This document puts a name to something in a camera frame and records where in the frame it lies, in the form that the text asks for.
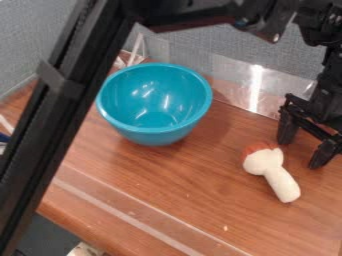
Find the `gray wall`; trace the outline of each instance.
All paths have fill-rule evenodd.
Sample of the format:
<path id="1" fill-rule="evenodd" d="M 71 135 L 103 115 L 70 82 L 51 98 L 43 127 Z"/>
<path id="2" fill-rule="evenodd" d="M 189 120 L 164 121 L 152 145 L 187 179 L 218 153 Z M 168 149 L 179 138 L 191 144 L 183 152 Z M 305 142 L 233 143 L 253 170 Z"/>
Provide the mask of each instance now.
<path id="1" fill-rule="evenodd" d="M 0 96 L 32 77 L 47 58 L 75 0 L 0 1 Z"/>
<path id="2" fill-rule="evenodd" d="M 32 77 L 39 59 L 48 57 L 75 1 L 0 0 L 0 96 Z M 136 27 L 126 45 L 128 50 L 138 31 L 150 36 L 151 57 L 164 60 L 167 42 L 168 61 L 205 73 L 211 73 L 211 53 L 303 78 L 314 78 L 321 70 L 323 49 L 305 46 L 295 26 L 290 26 L 277 46 L 229 25 L 158 36 Z"/>

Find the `black clamp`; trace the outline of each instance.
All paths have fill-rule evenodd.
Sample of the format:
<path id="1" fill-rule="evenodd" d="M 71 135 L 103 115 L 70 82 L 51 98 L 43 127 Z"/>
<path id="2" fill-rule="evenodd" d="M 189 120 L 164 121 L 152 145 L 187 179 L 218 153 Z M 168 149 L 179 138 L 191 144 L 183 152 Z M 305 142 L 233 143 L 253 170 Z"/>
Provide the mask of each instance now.
<path id="1" fill-rule="evenodd" d="M 63 94 L 74 100 L 80 98 L 84 86 L 66 79 L 59 70 L 48 62 L 40 61 L 36 73 L 55 93 Z"/>

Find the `bowl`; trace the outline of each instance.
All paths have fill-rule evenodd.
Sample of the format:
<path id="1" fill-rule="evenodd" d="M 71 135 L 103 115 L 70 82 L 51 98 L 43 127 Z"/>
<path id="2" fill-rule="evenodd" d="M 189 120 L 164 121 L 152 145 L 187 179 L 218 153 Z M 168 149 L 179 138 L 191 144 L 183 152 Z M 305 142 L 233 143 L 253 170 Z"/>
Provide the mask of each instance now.
<path id="1" fill-rule="evenodd" d="M 108 77 L 96 107 L 128 140 L 163 146 L 191 132 L 211 101 L 210 85 L 194 70 L 150 63 L 126 68 Z"/>

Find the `plastic sheet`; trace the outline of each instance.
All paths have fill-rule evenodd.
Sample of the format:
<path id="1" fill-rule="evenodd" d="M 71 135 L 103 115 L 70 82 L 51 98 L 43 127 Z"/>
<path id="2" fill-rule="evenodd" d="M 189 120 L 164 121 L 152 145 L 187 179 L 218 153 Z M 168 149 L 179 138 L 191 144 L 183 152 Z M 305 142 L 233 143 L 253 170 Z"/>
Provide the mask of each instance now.
<path id="1" fill-rule="evenodd" d="M 148 58 L 195 69 L 210 80 L 215 99 L 250 112 L 277 119 L 286 93 L 310 98 L 315 82 L 309 79 L 155 37 L 143 40 Z"/>

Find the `wooden table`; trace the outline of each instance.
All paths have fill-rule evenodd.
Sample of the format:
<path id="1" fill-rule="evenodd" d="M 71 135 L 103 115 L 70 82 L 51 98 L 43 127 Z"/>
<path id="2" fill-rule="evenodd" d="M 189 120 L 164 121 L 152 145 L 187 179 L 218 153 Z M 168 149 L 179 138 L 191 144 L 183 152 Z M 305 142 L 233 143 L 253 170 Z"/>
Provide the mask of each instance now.
<path id="1" fill-rule="evenodd" d="M 31 88 L 1 103 L 12 123 Z M 39 213 L 112 255 L 337 255 L 342 157 L 310 171 L 318 141 L 299 131 L 283 151 L 302 197 L 282 204 L 241 166 L 245 146 L 275 132 L 277 121 L 215 100 L 183 141 L 150 148 L 92 107 Z"/>

